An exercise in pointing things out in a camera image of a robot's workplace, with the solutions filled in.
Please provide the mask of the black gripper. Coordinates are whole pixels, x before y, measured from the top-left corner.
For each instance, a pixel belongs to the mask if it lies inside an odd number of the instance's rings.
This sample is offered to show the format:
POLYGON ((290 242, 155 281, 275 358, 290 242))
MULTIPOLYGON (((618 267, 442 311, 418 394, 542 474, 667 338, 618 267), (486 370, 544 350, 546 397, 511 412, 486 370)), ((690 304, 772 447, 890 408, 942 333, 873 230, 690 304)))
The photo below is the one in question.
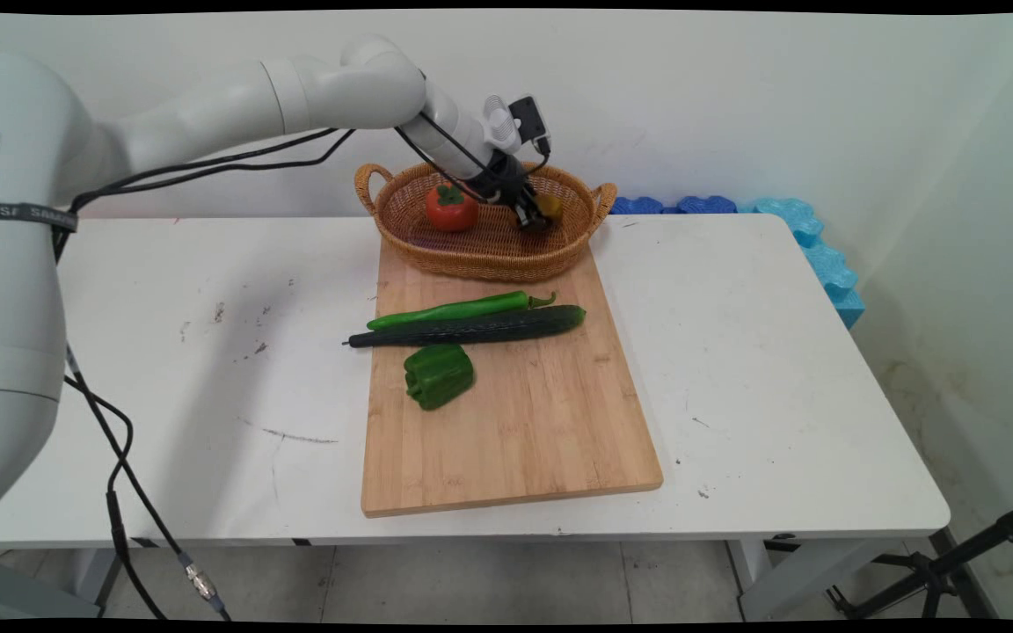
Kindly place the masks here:
POLYGON ((554 215, 540 211, 526 169, 515 156, 493 155, 487 169, 470 178, 470 191, 489 204, 513 207, 523 232, 542 232, 555 225, 554 215))

